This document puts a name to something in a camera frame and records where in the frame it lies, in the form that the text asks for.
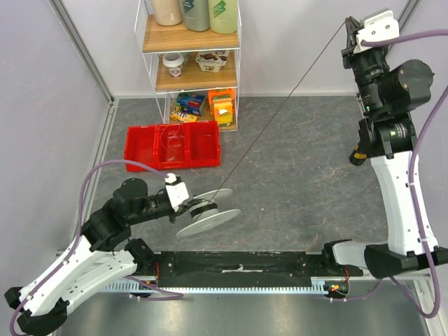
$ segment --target bottle logo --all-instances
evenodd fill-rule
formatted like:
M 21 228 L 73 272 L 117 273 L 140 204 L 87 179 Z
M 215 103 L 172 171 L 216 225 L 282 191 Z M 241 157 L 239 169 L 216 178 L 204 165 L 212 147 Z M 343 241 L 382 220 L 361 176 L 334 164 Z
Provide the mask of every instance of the bottle logo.
M 227 9 L 226 2 L 224 0 L 219 1 L 214 7 L 213 7 L 213 16 L 217 18 L 219 15 L 225 12 Z
M 183 0 L 183 12 L 191 11 L 195 7 L 194 2 L 195 0 Z

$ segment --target red plastic bin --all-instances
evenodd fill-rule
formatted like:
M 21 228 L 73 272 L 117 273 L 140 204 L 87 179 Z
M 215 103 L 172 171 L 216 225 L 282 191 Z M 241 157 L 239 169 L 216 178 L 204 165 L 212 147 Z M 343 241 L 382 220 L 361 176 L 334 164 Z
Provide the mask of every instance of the red plastic bin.
M 209 121 L 131 126 L 127 130 L 124 158 L 159 170 L 219 166 L 218 124 Z M 130 164 L 126 164 L 126 169 L 144 171 Z

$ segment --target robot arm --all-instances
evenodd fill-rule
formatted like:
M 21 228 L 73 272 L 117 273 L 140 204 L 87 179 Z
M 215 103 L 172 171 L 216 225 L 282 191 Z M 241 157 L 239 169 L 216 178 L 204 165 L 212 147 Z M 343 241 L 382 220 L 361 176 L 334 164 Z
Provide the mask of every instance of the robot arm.
M 142 239 L 133 239 L 124 250 L 99 266 L 95 263 L 131 236 L 131 226 L 160 217 L 183 214 L 195 201 L 185 183 L 169 174 L 165 188 L 148 196 L 148 186 L 138 178 L 126 180 L 113 197 L 94 212 L 82 228 L 77 246 L 73 241 L 65 252 L 39 278 L 23 288 L 10 288 L 5 298 L 16 309 L 28 298 L 17 322 L 23 332 L 45 336 L 58 329 L 81 303 L 112 281 L 145 272 L 154 264 L 154 253 Z M 63 262 L 71 249 L 75 252 Z M 29 293 L 61 262 L 63 266 L 32 296 Z
M 353 165 L 368 158 L 379 180 L 388 223 L 388 241 L 368 244 L 337 241 L 331 245 L 339 265 L 367 268 L 378 279 L 428 267 L 417 227 L 408 186 L 408 167 L 417 133 L 410 112 L 431 98 L 431 68 L 412 59 L 390 70 L 387 47 L 365 47 L 362 41 L 383 41 L 399 36 L 398 22 L 391 10 L 364 19 L 346 19 L 347 46 L 342 51 L 345 69 L 352 69 L 358 85 L 358 102 L 363 113 L 359 121 L 359 142 L 350 155 Z M 438 246 L 421 194 L 418 169 L 414 184 L 426 240 L 436 265 L 448 263 L 448 250 Z

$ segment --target white wall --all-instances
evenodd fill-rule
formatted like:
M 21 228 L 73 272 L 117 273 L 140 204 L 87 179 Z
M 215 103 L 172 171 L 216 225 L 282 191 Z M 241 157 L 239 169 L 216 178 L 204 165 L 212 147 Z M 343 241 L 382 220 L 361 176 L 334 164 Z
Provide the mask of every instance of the white wall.
M 134 33 L 139 0 L 63 0 L 113 96 L 152 96 Z
M 0 41 L 3 297 L 67 247 L 108 104 L 48 1 L 2 2 Z M 0 335 L 12 313 L 2 298 Z
M 109 89 L 119 97 L 153 97 L 134 35 L 139 0 L 64 0 Z M 287 95 L 346 16 L 362 18 L 406 0 L 240 0 L 243 24 L 241 93 Z M 296 93 L 355 91 L 342 67 L 343 29 Z
M 447 2 L 445 0 L 422 1 L 409 21 L 404 34 L 429 29 L 446 29 L 446 12 Z M 414 124 L 420 130 L 448 84 L 448 38 L 427 38 L 398 44 L 388 61 L 392 67 L 395 67 L 412 58 L 424 61 L 435 73 L 434 84 L 431 87 L 433 98 L 412 113 Z M 420 170 L 421 187 L 429 221 L 439 244 L 448 247 L 448 101 L 440 109 L 430 132 L 422 143 Z M 448 288 L 446 286 L 448 266 L 440 266 L 437 270 L 442 285 L 442 307 L 448 314 Z

